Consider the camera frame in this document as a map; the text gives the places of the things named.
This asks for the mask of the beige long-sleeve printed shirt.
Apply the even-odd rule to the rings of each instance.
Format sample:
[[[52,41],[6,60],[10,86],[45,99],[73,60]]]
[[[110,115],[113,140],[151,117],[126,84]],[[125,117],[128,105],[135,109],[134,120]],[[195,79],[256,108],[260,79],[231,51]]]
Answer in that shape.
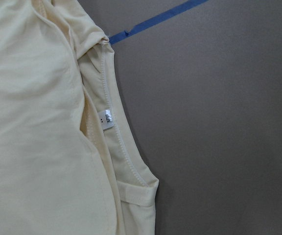
[[[76,0],[0,0],[0,235],[153,235],[108,37]]]

